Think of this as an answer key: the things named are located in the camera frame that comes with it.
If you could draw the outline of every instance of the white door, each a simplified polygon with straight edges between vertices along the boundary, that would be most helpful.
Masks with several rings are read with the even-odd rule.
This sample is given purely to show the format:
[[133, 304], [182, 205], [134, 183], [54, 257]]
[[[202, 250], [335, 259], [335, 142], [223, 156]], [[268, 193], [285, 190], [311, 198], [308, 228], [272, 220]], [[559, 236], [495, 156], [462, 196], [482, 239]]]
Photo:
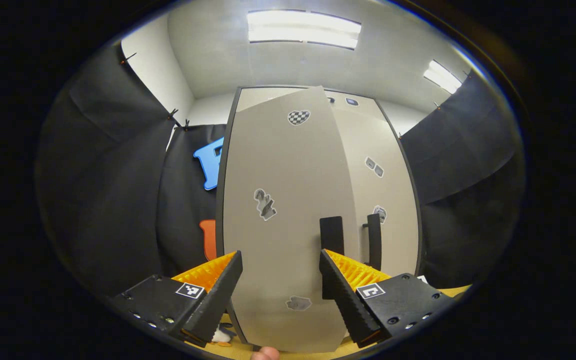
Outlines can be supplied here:
[[[368, 262], [366, 216], [377, 207], [381, 224], [381, 271], [397, 276], [415, 273], [419, 251], [418, 212], [410, 173], [390, 124], [372, 98], [334, 93], [331, 108], [348, 162], [356, 208], [361, 255]], [[345, 100], [350, 98], [357, 105]]]
[[240, 250], [243, 260], [231, 301], [246, 340], [298, 353], [336, 350], [346, 327], [335, 302], [322, 299], [320, 218], [343, 218], [352, 258], [360, 225], [322, 87], [236, 112], [223, 186], [224, 252]]

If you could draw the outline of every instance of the black curtain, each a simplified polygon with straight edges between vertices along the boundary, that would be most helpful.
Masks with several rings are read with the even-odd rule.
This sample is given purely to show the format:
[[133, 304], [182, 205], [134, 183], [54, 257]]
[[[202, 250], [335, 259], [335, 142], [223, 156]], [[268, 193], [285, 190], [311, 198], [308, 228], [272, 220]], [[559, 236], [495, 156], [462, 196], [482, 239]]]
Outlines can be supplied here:
[[157, 206], [157, 241], [166, 276], [206, 262], [204, 231], [199, 222], [215, 219], [217, 188], [204, 189], [204, 171], [193, 153], [224, 137], [224, 132], [225, 124], [174, 130], [161, 173]]
[[106, 296], [206, 261], [199, 221], [215, 218], [217, 190], [204, 189], [193, 153], [226, 130], [174, 130], [122, 57], [119, 43], [104, 47], [64, 85], [43, 124], [35, 171], [55, 251]]
[[401, 139], [420, 203], [420, 273], [439, 289], [472, 284], [512, 237], [525, 187], [519, 132], [471, 71]]
[[489, 177], [519, 146], [514, 117], [474, 71], [401, 139], [421, 204]]

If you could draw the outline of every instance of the ceiling light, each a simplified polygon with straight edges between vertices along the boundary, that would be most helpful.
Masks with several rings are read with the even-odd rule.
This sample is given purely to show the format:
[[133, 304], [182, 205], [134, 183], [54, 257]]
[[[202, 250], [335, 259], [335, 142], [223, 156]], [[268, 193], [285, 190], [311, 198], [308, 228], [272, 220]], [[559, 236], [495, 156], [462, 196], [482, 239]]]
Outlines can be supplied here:
[[248, 40], [308, 41], [354, 49], [360, 23], [322, 13], [295, 10], [254, 11], [247, 14]]
[[462, 86], [462, 82], [455, 75], [435, 60], [430, 61], [428, 70], [423, 73], [423, 77], [434, 82], [450, 94], [454, 94]]

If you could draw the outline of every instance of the finger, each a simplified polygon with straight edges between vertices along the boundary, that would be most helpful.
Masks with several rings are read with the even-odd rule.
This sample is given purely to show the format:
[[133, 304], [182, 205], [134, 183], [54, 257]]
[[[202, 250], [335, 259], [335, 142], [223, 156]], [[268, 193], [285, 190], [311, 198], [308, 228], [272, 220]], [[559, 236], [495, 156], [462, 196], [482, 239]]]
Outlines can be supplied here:
[[262, 352], [254, 352], [250, 355], [250, 360], [273, 360], [270, 356]]
[[264, 346], [259, 353], [267, 355], [270, 360], [279, 360], [279, 351], [274, 347]]

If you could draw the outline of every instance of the orange foam piece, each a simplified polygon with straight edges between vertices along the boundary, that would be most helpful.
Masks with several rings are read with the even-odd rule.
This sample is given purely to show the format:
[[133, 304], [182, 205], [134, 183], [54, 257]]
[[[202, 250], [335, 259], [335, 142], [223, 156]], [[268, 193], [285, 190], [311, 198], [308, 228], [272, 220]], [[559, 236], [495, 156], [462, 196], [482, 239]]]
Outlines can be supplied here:
[[190, 283], [192, 285], [199, 285], [203, 287], [206, 292], [210, 292], [214, 287], [215, 282], [222, 275], [226, 265], [231, 262], [233, 256], [235, 256], [237, 251], [227, 253], [224, 256], [219, 256], [214, 260], [210, 260], [197, 266], [196, 268], [189, 269], [188, 271], [182, 272], [177, 276], [174, 276], [172, 280], [176, 280], [180, 283]]
[[199, 222], [199, 228], [203, 230], [203, 255], [206, 260], [217, 259], [217, 237], [215, 235], [215, 220], [204, 219]]
[[379, 283], [380, 281], [388, 280], [391, 277], [385, 273], [362, 264], [361, 262], [351, 259], [348, 256], [343, 256], [340, 253], [325, 249], [326, 253], [330, 256], [336, 267], [339, 269], [345, 280], [350, 284], [352, 291], [364, 285]]

